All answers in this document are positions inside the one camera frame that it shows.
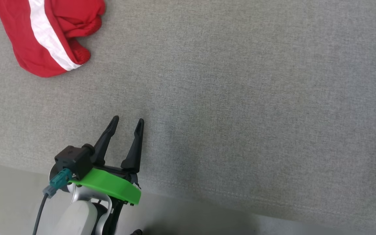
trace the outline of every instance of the teal connector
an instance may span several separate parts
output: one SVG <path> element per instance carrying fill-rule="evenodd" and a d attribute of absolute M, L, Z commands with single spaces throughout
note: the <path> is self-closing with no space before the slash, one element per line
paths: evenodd
<path fill-rule="evenodd" d="M 52 180 L 50 180 L 50 186 L 54 187 L 56 190 L 68 184 L 69 180 L 72 179 L 72 171 L 67 168 L 61 170 Z"/>

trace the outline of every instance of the green plastic bracket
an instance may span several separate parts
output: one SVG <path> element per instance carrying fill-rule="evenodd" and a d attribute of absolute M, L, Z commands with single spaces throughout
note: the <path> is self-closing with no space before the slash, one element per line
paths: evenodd
<path fill-rule="evenodd" d="M 142 195 L 140 189 L 127 180 L 95 168 L 81 181 L 70 180 L 69 182 L 88 187 L 89 189 L 135 205 L 139 204 L 140 196 Z"/>

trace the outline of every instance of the white stripe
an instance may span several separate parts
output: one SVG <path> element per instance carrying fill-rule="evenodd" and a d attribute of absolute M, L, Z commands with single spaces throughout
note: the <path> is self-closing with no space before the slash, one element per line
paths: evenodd
<path fill-rule="evenodd" d="M 71 71 L 78 68 L 79 64 L 75 64 L 67 55 L 58 36 L 56 35 L 49 19 L 44 10 L 44 0 L 28 0 L 30 4 L 31 28 L 37 42 L 46 48 L 52 58 L 65 70 Z"/>

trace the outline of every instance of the black cable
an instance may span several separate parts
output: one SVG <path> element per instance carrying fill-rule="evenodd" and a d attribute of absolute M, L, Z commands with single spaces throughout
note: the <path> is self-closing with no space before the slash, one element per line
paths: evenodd
<path fill-rule="evenodd" d="M 39 226 L 41 212 L 43 211 L 44 204 L 46 203 L 46 199 L 49 195 L 47 193 L 44 194 L 43 200 L 41 201 L 39 212 L 37 213 L 36 223 L 34 224 L 33 235 L 37 234 L 37 227 Z"/>

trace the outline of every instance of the gray fabric surface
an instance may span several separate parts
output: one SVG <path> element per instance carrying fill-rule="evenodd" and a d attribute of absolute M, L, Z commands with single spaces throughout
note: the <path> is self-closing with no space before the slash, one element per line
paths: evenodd
<path fill-rule="evenodd" d="M 0 22 L 0 164 L 46 173 L 119 115 L 119 165 L 144 118 L 143 190 L 376 229 L 376 1 L 106 4 L 91 60 L 51 79 Z"/>

